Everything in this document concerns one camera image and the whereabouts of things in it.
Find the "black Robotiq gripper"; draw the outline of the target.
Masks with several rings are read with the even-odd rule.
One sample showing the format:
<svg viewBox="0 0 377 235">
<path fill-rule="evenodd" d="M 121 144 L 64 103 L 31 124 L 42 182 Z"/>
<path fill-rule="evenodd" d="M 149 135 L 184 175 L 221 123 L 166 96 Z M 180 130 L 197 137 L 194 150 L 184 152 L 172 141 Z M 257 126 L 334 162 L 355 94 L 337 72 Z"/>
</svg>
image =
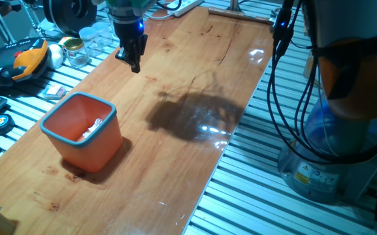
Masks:
<svg viewBox="0 0 377 235">
<path fill-rule="evenodd" d="M 115 58 L 122 63 L 132 65 L 132 72 L 140 72 L 140 59 L 146 48 L 148 35 L 144 33 L 144 22 L 133 22 L 129 24 L 113 23 L 114 31 L 120 42 L 125 44 L 135 44 L 137 48 L 133 49 L 132 59 L 125 50 L 117 51 Z"/>
</svg>

